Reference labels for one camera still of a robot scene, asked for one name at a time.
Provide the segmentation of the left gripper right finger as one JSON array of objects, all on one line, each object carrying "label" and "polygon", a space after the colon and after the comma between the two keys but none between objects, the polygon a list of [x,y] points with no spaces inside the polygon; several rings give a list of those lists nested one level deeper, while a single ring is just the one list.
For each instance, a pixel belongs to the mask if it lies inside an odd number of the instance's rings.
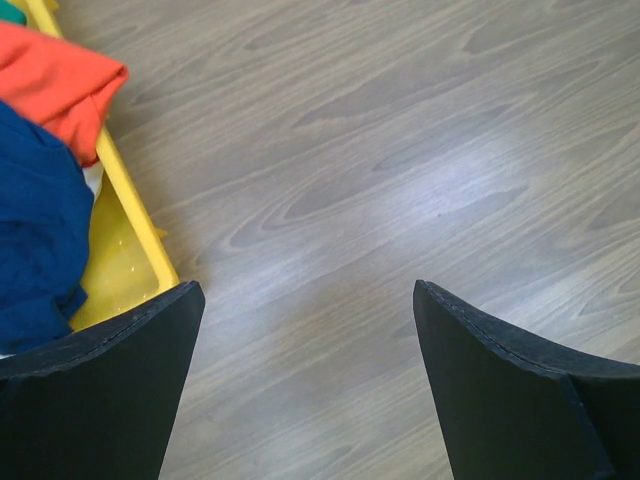
[{"label": "left gripper right finger", "polygon": [[423,362],[457,479],[635,479],[639,368],[586,354],[418,281]]}]

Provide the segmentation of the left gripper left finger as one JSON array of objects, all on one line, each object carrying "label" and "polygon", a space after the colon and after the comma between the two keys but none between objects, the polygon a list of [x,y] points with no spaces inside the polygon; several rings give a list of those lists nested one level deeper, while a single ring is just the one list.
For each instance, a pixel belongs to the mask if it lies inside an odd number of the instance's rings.
[{"label": "left gripper left finger", "polygon": [[2,478],[158,478],[204,308],[184,282],[3,359]]}]

